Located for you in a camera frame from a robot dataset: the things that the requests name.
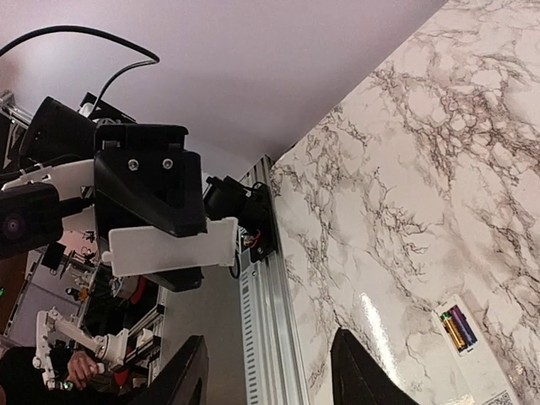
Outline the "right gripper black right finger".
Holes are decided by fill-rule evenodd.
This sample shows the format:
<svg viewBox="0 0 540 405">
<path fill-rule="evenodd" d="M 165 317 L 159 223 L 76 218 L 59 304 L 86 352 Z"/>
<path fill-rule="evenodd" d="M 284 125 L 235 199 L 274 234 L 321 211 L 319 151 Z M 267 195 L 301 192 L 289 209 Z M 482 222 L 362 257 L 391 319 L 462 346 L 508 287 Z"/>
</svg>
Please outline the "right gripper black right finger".
<svg viewBox="0 0 540 405">
<path fill-rule="evenodd" d="M 348 330 L 336 331 L 331 348 L 332 395 L 335 404 L 417 404 L 388 377 Z"/>
</svg>

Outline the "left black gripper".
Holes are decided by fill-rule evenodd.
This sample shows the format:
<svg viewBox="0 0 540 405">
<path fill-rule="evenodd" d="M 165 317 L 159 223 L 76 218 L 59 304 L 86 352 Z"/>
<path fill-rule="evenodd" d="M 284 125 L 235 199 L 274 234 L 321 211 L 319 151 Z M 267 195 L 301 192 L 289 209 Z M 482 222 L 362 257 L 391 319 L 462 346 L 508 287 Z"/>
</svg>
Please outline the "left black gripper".
<svg viewBox="0 0 540 405">
<path fill-rule="evenodd" d="M 97 233 L 154 226 L 174 237 L 207 231 L 201 157 L 184 151 L 188 129 L 104 124 L 94 133 Z"/>
</svg>

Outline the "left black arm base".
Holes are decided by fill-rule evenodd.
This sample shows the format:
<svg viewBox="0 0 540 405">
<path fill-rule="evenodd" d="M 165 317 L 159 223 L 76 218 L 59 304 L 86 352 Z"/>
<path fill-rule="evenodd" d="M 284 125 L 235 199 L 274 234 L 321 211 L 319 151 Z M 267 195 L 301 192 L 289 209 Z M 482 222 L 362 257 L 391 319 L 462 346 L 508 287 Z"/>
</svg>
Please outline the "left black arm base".
<svg viewBox="0 0 540 405">
<path fill-rule="evenodd" d="M 266 184 L 257 181 L 254 186 L 245 186 L 229 176 L 223 180 L 210 176 L 206 183 L 209 185 L 203 198 L 206 215 L 211 220 L 238 219 L 239 227 L 248 236 L 248 241 L 242 244 L 250 251 L 252 262 L 260 262 L 276 250 L 271 193 Z"/>
</svg>

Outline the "gold black battery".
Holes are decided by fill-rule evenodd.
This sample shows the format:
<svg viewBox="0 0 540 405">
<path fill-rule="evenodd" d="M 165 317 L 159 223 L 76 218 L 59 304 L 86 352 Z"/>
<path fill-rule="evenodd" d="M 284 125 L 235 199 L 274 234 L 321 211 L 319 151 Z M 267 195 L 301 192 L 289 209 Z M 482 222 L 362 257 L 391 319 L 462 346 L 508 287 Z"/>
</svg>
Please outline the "gold black battery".
<svg viewBox="0 0 540 405">
<path fill-rule="evenodd" d="M 444 312 L 440 316 L 443 327 L 450 336 L 450 339 L 458 352 L 461 352 L 467 347 L 467 343 L 459 331 L 456 323 L 454 322 L 452 316 L 448 312 Z"/>
</svg>

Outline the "white remote control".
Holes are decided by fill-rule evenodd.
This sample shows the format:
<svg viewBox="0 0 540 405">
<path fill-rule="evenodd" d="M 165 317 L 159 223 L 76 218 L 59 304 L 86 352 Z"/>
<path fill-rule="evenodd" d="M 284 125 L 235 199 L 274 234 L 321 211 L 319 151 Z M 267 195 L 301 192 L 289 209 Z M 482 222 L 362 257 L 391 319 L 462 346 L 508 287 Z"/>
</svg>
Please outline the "white remote control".
<svg viewBox="0 0 540 405">
<path fill-rule="evenodd" d="M 463 312 L 478 341 L 458 352 L 441 322 L 440 316 L 457 305 Z M 435 326 L 440 329 L 446 344 L 467 383 L 476 404 L 519 404 L 521 401 L 503 371 L 494 350 L 489 346 L 473 314 L 462 297 L 454 294 L 432 310 Z"/>
</svg>

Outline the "background person hand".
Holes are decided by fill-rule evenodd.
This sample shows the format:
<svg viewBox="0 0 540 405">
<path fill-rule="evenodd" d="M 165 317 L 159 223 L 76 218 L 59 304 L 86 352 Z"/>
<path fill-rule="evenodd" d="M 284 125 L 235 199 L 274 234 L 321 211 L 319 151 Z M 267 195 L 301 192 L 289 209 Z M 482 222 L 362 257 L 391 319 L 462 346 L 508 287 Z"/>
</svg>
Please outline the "background person hand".
<svg viewBox="0 0 540 405">
<path fill-rule="evenodd" d="M 75 352 L 67 363 L 67 380 L 72 382 L 79 390 L 102 373 L 100 365 L 84 351 Z"/>
</svg>

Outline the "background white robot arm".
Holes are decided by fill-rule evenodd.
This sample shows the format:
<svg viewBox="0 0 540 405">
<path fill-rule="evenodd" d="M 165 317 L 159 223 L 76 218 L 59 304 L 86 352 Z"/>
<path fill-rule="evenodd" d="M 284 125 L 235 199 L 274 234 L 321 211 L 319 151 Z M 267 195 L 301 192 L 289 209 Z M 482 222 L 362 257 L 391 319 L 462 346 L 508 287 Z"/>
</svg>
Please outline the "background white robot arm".
<svg viewBox="0 0 540 405">
<path fill-rule="evenodd" d="M 42 371 L 46 389 L 71 391 L 73 385 L 59 377 L 51 360 L 48 335 L 59 332 L 89 349 L 98 359 L 99 372 L 121 371 L 157 347 L 160 338 L 150 330 L 135 349 L 127 352 L 130 331 L 91 337 L 57 310 L 40 311 L 36 318 L 33 366 Z M 347 329 L 339 328 L 331 348 L 332 397 L 335 404 L 415 404 L 386 375 L 362 344 Z M 133 404 L 205 404 L 209 356 L 204 337 L 190 336 Z"/>
</svg>

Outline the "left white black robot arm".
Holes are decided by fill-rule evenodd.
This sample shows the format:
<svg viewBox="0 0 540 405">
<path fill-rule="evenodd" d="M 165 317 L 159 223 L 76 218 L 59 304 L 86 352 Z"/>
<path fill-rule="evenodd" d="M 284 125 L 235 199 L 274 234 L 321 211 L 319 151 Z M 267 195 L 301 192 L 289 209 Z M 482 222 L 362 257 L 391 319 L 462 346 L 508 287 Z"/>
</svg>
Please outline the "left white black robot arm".
<svg viewBox="0 0 540 405">
<path fill-rule="evenodd" d="M 76 175 L 77 190 L 91 198 L 63 197 L 58 186 L 24 186 L 1 199 L 1 256 L 8 259 L 58 241 L 65 220 L 88 208 L 101 252 L 116 246 L 114 235 L 154 227 L 173 238 L 207 232 L 201 158 L 185 147 L 186 128 L 123 121 L 112 107 L 82 116 L 46 98 L 22 138 L 19 154 L 34 167 Z"/>
</svg>

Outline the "white battery cover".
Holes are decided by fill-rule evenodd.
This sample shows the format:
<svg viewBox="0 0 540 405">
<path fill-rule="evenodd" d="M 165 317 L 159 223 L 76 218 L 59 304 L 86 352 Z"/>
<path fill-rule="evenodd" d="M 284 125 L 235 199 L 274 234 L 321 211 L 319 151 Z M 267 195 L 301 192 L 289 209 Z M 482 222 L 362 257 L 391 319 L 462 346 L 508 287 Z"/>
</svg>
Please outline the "white battery cover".
<svg viewBox="0 0 540 405">
<path fill-rule="evenodd" d="M 238 219 L 207 222 L 208 231 L 177 238 L 153 226 L 113 229 L 101 260 L 114 276 L 130 277 L 191 267 L 231 267 L 235 261 Z"/>
</svg>

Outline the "blue battery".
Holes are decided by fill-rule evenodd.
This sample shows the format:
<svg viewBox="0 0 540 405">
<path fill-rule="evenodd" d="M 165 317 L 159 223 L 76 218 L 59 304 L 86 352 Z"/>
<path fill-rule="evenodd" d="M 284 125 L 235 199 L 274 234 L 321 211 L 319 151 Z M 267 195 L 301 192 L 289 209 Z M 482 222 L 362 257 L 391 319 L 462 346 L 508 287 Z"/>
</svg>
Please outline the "blue battery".
<svg viewBox="0 0 540 405">
<path fill-rule="evenodd" d="M 456 323 L 456 326 L 462 335 L 466 345 L 468 347 L 473 346 L 477 341 L 477 337 L 474 334 L 472 328 L 470 327 L 467 318 L 463 314 L 463 312 L 460 310 L 460 308 L 457 305 L 454 305 L 449 309 L 449 313 Z"/>
</svg>

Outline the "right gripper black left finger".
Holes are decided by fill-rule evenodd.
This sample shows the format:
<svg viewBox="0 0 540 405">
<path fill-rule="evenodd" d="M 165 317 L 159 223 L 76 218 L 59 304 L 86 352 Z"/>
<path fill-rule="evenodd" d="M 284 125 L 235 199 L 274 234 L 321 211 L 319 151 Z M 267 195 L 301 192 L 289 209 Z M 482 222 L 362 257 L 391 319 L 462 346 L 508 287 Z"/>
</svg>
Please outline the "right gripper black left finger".
<svg viewBox="0 0 540 405">
<path fill-rule="evenodd" d="M 206 404 L 209 356 L 202 335 L 191 335 L 145 388 L 120 404 Z"/>
</svg>

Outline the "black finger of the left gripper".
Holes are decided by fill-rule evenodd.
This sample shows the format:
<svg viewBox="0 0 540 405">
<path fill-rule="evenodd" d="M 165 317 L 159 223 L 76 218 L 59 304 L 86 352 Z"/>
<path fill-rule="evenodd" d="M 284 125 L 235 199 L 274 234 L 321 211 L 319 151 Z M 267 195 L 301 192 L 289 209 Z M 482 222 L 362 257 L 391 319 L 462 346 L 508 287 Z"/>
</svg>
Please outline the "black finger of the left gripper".
<svg viewBox="0 0 540 405">
<path fill-rule="evenodd" d="M 147 274 L 144 277 L 171 292 L 185 292 L 201 287 L 203 272 L 200 267 L 191 267 Z"/>
</svg>

